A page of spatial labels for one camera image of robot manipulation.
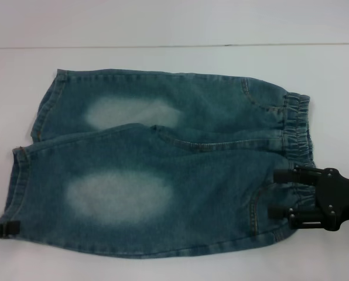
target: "elastic waistband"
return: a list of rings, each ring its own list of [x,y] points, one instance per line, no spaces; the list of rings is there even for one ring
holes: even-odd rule
[[[310,97],[288,93],[284,109],[283,148],[286,157],[300,166],[315,167],[309,131]]]

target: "stitching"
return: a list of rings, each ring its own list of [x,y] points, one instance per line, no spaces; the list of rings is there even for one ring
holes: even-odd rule
[[[234,142],[217,142],[217,143],[196,143],[196,142],[187,142],[185,140],[175,139],[169,136],[167,133],[159,132],[159,136],[166,142],[169,142],[175,146],[180,146],[183,148],[193,148],[200,151],[209,151],[209,150],[220,150],[226,146],[233,146],[239,143],[250,143],[250,142],[265,142],[268,140],[281,140],[281,138],[266,138],[266,139],[246,139],[246,140],[236,140]]]
[[[67,72],[65,71],[64,73],[64,78],[62,78],[61,80],[59,80],[59,82],[61,82],[63,85],[61,86],[61,89],[59,91],[59,94],[57,96],[57,99],[55,100],[55,102],[52,104],[52,106],[47,110],[47,112],[45,113],[44,117],[43,117],[43,121],[42,121],[42,124],[37,132],[37,136],[38,136],[38,140],[40,141],[40,136],[42,134],[42,131],[43,131],[43,127],[45,126],[45,123],[47,121],[47,117],[49,116],[51,110],[55,107],[55,105],[58,103],[58,101],[60,100],[60,97],[63,93],[63,90],[65,88],[65,82],[66,82],[66,79],[67,79]]]
[[[251,210],[253,213],[252,217],[254,219],[254,227],[253,227],[254,236],[258,235],[258,215],[257,215],[256,207],[258,205],[259,198],[261,197],[261,195],[264,192],[266,192],[267,190],[269,190],[271,187],[273,187],[275,185],[276,185],[276,183],[269,183],[263,187],[259,187],[256,191],[256,192],[258,192],[258,194],[255,196],[255,199],[253,200],[252,199],[253,197],[251,198],[252,199],[251,202],[254,202],[254,208],[253,208],[253,210]]]
[[[256,231],[255,231],[255,216],[254,216],[254,200],[252,198],[253,198],[253,196],[251,196],[251,198],[250,198],[250,208],[249,208],[250,216],[249,216],[249,218],[250,218],[250,232],[251,232],[251,236],[254,237],[254,236],[256,236],[255,235]]]
[[[107,129],[107,131],[101,131],[101,132],[97,132],[97,134],[95,135],[95,132],[91,132],[91,133],[87,133],[87,135],[83,135],[83,136],[76,136],[74,139],[65,139],[63,140],[63,142],[61,143],[57,143],[57,144],[52,144],[50,146],[45,146],[43,148],[36,148],[33,149],[32,151],[26,152],[27,154],[31,154],[31,153],[35,153],[38,151],[43,151],[46,149],[53,149],[53,148],[59,148],[59,147],[63,147],[66,145],[71,145],[74,143],[78,143],[78,142],[82,142],[82,141],[87,141],[87,140],[96,140],[96,139],[103,139],[103,138],[108,138],[111,135],[114,135],[115,133],[120,133],[123,131],[127,131],[127,130],[131,130],[131,129],[136,129],[137,127],[128,127],[128,128],[122,128],[119,130],[116,130],[115,128],[111,128],[111,129]]]
[[[26,194],[27,194],[27,190],[28,190],[28,185],[29,185],[29,180],[30,180],[30,173],[31,173],[31,164],[30,164],[30,161],[29,161],[29,158],[25,152],[25,149],[23,147],[20,147],[20,150],[23,152],[24,156],[25,156],[25,160],[27,161],[28,163],[28,175],[27,175],[27,181],[26,181],[26,184],[25,184],[25,191],[23,192],[23,196],[21,198],[21,202],[20,202],[20,205],[18,206],[17,210],[15,211],[15,213],[12,215],[11,217],[11,220],[14,219],[14,217],[18,214],[18,212],[21,210],[22,206],[23,206],[23,202],[26,198]]]
[[[20,163],[19,163],[19,160],[17,159],[17,165],[18,165],[18,175],[17,175],[17,179],[16,179],[16,184],[15,184],[15,187],[14,187],[14,191],[13,191],[13,194],[12,194],[12,199],[11,199],[11,203],[9,204],[8,208],[6,208],[4,210],[4,214],[3,214],[3,217],[5,216],[5,214],[9,214],[10,210],[13,209],[13,206],[14,206],[14,199],[15,199],[15,193],[17,192],[17,187],[18,187],[18,183],[19,183],[19,179],[20,177],[22,177],[22,169],[20,167]]]
[[[171,77],[186,77],[186,78],[199,78],[199,79],[209,79],[209,78],[221,78],[221,79],[230,79],[233,80],[235,78],[242,78],[238,76],[227,76],[227,75],[217,75],[217,74],[199,74],[199,73],[184,73],[184,74],[175,74],[175,73],[144,73],[145,71],[141,71],[142,73],[115,73],[115,74],[90,74],[90,73],[69,73],[67,75],[71,78],[90,78],[90,77],[113,77],[113,76],[171,76]]]
[[[272,231],[273,236],[275,237],[275,241],[279,242],[278,235],[276,234],[276,231]]]
[[[299,118],[299,107],[300,107],[300,99],[297,100],[297,114],[296,114],[296,144],[297,144],[297,152],[298,154],[301,153],[300,149],[299,149],[299,143],[298,143],[298,118]],[[296,188],[296,185],[295,183],[293,182],[293,190],[294,192],[296,193],[297,195],[297,198],[299,200],[298,202],[298,205],[301,204],[302,202],[302,198],[301,196],[299,195],[298,191],[297,191],[297,188]]]
[[[280,227],[277,227],[273,230],[270,230],[270,231],[266,231],[266,232],[263,232],[260,235],[266,235],[266,234],[271,234],[273,231],[278,231],[280,229],[282,229],[283,227],[288,227],[288,224],[285,223],[283,225],[281,225]],[[32,242],[38,242],[38,243],[41,243],[41,244],[48,244],[48,245],[53,245],[53,246],[56,246],[58,244],[55,244],[53,242],[43,242],[43,241],[40,241],[40,240],[37,240],[37,239],[33,239],[27,235],[22,235],[22,234],[19,234],[18,235],[19,238],[23,238],[23,239],[26,239],[26,240],[29,240],[29,241],[32,241]],[[164,253],[171,253],[171,252],[183,252],[183,251],[188,251],[188,250],[194,250],[194,249],[204,249],[206,247],[212,247],[212,246],[215,246],[215,245],[219,245],[219,244],[226,244],[226,243],[231,243],[231,242],[237,242],[237,241],[240,241],[240,240],[244,240],[244,239],[248,239],[248,238],[251,238],[251,237],[242,237],[242,238],[238,238],[238,239],[233,239],[233,240],[228,240],[228,241],[221,241],[221,242],[216,242],[216,243],[213,243],[213,244],[208,244],[208,245],[205,245],[205,246],[194,246],[194,247],[189,247],[189,248],[182,248],[182,249],[172,249],[172,250],[168,250],[168,251],[163,251],[163,252],[155,252],[155,253],[125,253],[125,252],[111,252],[111,251],[86,251],[86,250],[82,250],[82,252],[85,252],[85,253],[94,253],[94,254],[114,254],[114,255],[123,255],[123,256],[153,256],[153,255],[160,255],[160,254],[164,254]],[[58,247],[61,247],[61,248],[64,248],[64,249],[70,249],[70,250],[74,250],[74,251],[80,251],[80,248],[73,248],[73,247],[68,247],[68,246],[58,246]]]
[[[288,110],[288,95],[285,95],[284,99],[284,107],[283,107],[283,113],[282,113],[282,133],[281,133],[281,138],[282,138],[282,151],[284,152],[285,158],[287,158],[288,152],[285,149],[285,140],[284,140],[284,131],[285,131],[285,121],[286,121],[286,114]]]
[[[247,78],[243,77],[241,79],[241,82],[242,82],[242,90],[252,105],[255,105],[257,107],[260,107],[262,109],[269,110],[269,111],[281,111],[282,110],[283,107],[267,106],[267,105],[262,105],[262,104],[258,103],[257,100],[250,94],[250,91],[248,88]]]

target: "seam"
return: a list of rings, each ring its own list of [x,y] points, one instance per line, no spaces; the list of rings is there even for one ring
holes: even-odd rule
[[[266,138],[266,139],[246,139],[246,140],[236,140],[233,142],[217,142],[217,143],[196,143],[196,142],[187,142],[185,140],[175,139],[169,136],[167,133],[158,132],[159,137],[164,141],[171,143],[172,145],[189,148],[189,149],[198,149],[200,151],[209,151],[209,150],[220,150],[226,146],[237,145],[239,143],[250,143],[250,142],[265,142],[268,140],[281,140],[281,138]]]
[[[128,131],[128,130],[136,129],[136,128],[137,127],[129,127],[129,128],[123,128],[123,129],[120,129],[120,130],[115,130],[115,128],[112,128],[113,131],[110,131],[110,129],[107,129],[107,131],[97,132],[98,133],[97,135],[95,135],[95,132],[87,133],[88,135],[76,136],[77,138],[75,138],[75,139],[65,139],[61,143],[52,144],[50,146],[45,146],[43,148],[35,148],[32,151],[26,151],[26,154],[35,153],[35,152],[43,151],[43,150],[46,150],[46,149],[59,148],[59,147],[63,147],[63,146],[66,146],[66,145],[71,145],[71,144],[74,144],[74,143],[82,142],[84,140],[88,141],[90,139],[92,139],[92,140],[103,139],[103,138],[110,137],[111,135],[114,135],[115,133],[120,133],[120,132],[123,132],[123,131]]]
[[[275,228],[273,230],[270,230],[270,231],[263,232],[260,235],[272,234],[273,231],[280,230],[283,227],[287,227],[287,226],[288,226],[288,224],[285,223],[285,224],[281,225],[280,227],[277,227],[277,228]],[[58,245],[58,247],[63,248],[63,249],[70,249],[70,250],[74,250],[74,251],[80,251],[81,250],[80,248],[73,248],[73,247],[69,247],[69,246],[61,246],[59,244],[55,244],[55,243],[52,243],[50,241],[49,242],[43,242],[43,241],[40,241],[40,240],[37,240],[37,239],[33,239],[33,238],[31,238],[31,237],[29,237],[27,235],[18,235],[18,238],[23,238],[23,239],[26,239],[26,240],[29,240],[29,241],[32,241],[32,242],[38,242],[38,243],[41,243],[41,244],[48,244],[48,245],[53,245],[53,246]],[[251,239],[251,238],[252,237],[242,237],[242,238],[238,238],[238,239],[221,241],[221,242],[216,242],[216,243],[207,244],[207,245],[203,245],[203,246],[194,246],[194,247],[182,248],[182,249],[172,249],[172,250],[168,250],[168,251],[154,252],[154,253],[125,253],[125,252],[111,252],[111,251],[103,252],[103,251],[86,251],[86,250],[82,250],[82,252],[94,253],[94,254],[104,254],[104,255],[106,255],[106,254],[113,254],[113,255],[120,255],[120,256],[154,256],[154,255],[160,255],[160,254],[163,254],[163,253],[182,252],[182,251],[188,251],[188,250],[194,250],[194,249],[203,249],[203,248],[206,248],[206,247],[209,248],[209,247],[212,247],[212,246],[215,246],[215,245],[219,245],[219,244],[237,242],[237,241],[240,241],[240,240]]]
[[[15,213],[11,216],[11,220],[14,219],[14,217],[18,214],[18,212],[21,210],[22,206],[23,206],[23,202],[25,201],[25,198],[26,198],[26,194],[27,194],[27,190],[28,190],[28,185],[29,185],[29,181],[30,181],[30,174],[31,174],[31,163],[29,161],[29,158],[25,152],[25,149],[23,147],[20,147],[20,150],[23,152],[24,156],[25,156],[25,160],[27,161],[28,163],[28,179],[26,181],[26,184],[25,184],[25,191],[23,192],[23,196],[22,196],[22,199],[21,199],[21,202],[20,202],[20,205],[18,206],[17,210],[15,211]]]
[[[221,79],[230,79],[233,80],[235,78],[242,78],[239,76],[228,76],[228,75],[218,75],[218,74],[200,74],[200,73],[184,73],[184,74],[175,74],[175,73],[144,73],[145,71],[142,71],[142,73],[115,73],[115,74],[90,74],[90,73],[69,73],[67,70],[67,75],[70,78],[90,78],[90,77],[113,77],[113,76],[171,76],[171,77],[187,77],[187,78],[199,78],[199,79],[209,79],[209,78],[221,78]]]
[[[250,226],[252,231],[252,236],[258,235],[258,215],[256,211],[256,207],[258,205],[258,201],[260,196],[269,190],[271,187],[275,186],[276,183],[268,183],[263,187],[258,187],[252,194],[250,199]]]
[[[284,107],[283,107],[283,112],[282,112],[282,133],[281,133],[281,138],[282,138],[282,151],[284,152],[285,158],[287,158],[287,151],[285,149],[285,140],[284,140],[284,132],[285,132],[285,127],[286,127],[286,114],[288,110],[288,94],[285,95],[284,99]]]
[[[247,78],[243,77],[241,79],[241,84],[242,84],[242,90],[245,94],[245,96],[248,98],[248,100],[250,101],[250,103],[254,106],[260,107],[261,109],[265,109],[268,111],[281,111],[283,107],[274,107],[274,106],[268,106],[268,105],[262,105],[260,104],[251,94],[249,91],[249,87],[248,87],[248,82],[247,82]]]
[[[16,184],[15,184],[15,189],[14,189],[14,192],[13,192],[13,195],[12,195],[11,203],[9,204],[8,208],[6,208],[6,209],[4,210],[3,216],[4,216],[5,214],[9,214],[9,211],[10,211],[10,210],[13,208],[13,206],[14,206],[13,202],[14,202],[14,198],[15,198],[15,193],[16,193],[17,188],[18,188],[19,179],[22,177],[22,168],[20,167],[19,160],[17,160],[17,165],[18,165],[18,168],[19,168],[19,172],[18,172]]]
[[[293,170],[295,168],[295,165],[294,163],[292,162],[289,166],[289,170]],[[302,201],[302,198],[301,196],[299,195],[298,193],[298,190],[297,190],[297,187],[299,186],[298,183],[292,183],[292,189],[293,189],[293,192],[296,194],[297,196],[297,202],[295,204],[296,207],[298,207],[300,205],[300,202]]]
[[[13,198],[15,195],[15,192],[17,190],[17,186],[18,186],[18,179],[20,178],[20,174],[21,174],[21,169],[19,167],[19,163],[18,163],[18,159],[16,157],[16,155],[13,153],[13,167],[12,167],[12,171],[11,171],[11,178],[9,180],[9,186],[8,186],[8,194],[6,197],[6,203],[5,203],[5,208],[4,208],[4,212],[7,212],[7,210],[11,207],[12,202],[13,202]]]
[[[47,121],[47,118],[48,118],[50,112],[52,111],[53,108],[55,108],[56,104],[57,104],[58,101],[60,100],[60,97],[61,97],[61,95],[62,95],[62,93],[63,93],[63,90],[64,90],[64,88],[65,88],[65,85],[66,85],[66,83],[65,83],[65,82],[66,82],[66,79],[67,79],[67,72],[65,71],[64,78],[61,79],[61,80],[59,81],[59,82],[61,82],[63,85],[62,85],[61,88],[60,88],[60,91],[59,91],[59,94],[58,94],[58,96],[57,96],[57,99],[55,100],[55,102],[51,105],[51,107],[50,107],[50,108],[47,110],[47,112],[45,113],[45,115],[44,115],[44,117],[43,117],[42,124],[41,124],[39,130],[37,131],[37,137],[38,137],[38,140],[39,140],[39,141],[41,141],[40,137],[41,137],[41,134],[42,134],[42,132],[43,132],[43,128],[44,128],[44,126],[45,126],[45,123],[46,123],[46,121]]]

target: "denim shorts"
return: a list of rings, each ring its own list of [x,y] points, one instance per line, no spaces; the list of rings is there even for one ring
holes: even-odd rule
[[[33,145],[13,150],[10,238],[122,258],[257,248],[291,234],[268,205],[314,206],[274,169],[314,166],[310,98],[245,77],[59,70]]]

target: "white background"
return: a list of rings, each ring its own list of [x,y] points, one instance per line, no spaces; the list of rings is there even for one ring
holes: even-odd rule
[[[31,143],[57,68],[250,76],[309,95],[316,164],[349,177],[349,44],[341,43],[349,1],[0,0],[0,215],[11,149]],[[0,280],[349,280],[349,222],[261,249],[144,261],[0,240]]]

